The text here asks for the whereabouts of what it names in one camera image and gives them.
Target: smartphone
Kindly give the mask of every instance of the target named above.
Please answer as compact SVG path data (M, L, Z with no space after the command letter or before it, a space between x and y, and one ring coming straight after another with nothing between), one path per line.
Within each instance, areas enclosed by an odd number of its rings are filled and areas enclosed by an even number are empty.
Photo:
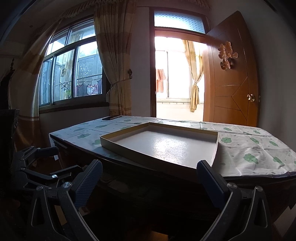
M102 120L109 121L109 120L113 120L113 119L118 118L118 117L121 117L121 115L111 115L111 116L103 118Z

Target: frosted glass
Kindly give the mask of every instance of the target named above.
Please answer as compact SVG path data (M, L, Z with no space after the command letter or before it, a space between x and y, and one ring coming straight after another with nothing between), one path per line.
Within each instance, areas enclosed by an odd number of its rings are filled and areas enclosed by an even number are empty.
M205 34L202 18L177 12L154 11L154 25L191 30Z

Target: white tray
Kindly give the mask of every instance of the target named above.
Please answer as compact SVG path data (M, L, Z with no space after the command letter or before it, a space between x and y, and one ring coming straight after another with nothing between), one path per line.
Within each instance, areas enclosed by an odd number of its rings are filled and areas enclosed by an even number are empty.
M149 168L197 181L196 165L212 165L218 133L147 122L100 137L103 147Z

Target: wooden door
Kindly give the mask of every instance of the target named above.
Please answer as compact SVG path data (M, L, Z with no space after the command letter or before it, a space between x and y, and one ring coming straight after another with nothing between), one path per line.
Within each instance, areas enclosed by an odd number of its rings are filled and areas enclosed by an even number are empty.
M223 70L219 58L220 44L231 42L233 53L230 69ZM207 33L204 53L205 104L204 121L257 126L259 86L252 39L239 11ZM248 100L253 95L255 100Z

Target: window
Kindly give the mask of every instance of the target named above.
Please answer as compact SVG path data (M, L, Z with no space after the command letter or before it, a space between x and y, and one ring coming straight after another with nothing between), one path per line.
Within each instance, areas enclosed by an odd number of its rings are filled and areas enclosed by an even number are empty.
M103 75L94 21L68 28L48 47L39 76L39 105L105 101Z
M154 26L180 28L205 34L202 18L184 13L154 11Z
M199 54L199 49L202 52L204 47L204 44L194 42L196 54ZM190 101L194 80L191 77L188 61L184 54L182 39L155 37L155 68L157 71L163 71L165 75L161 82L163 88L158 89L157 86L156 89L156 98L159 101ZM197 86L200 90L200 102L203 103L205 88L203 76Z

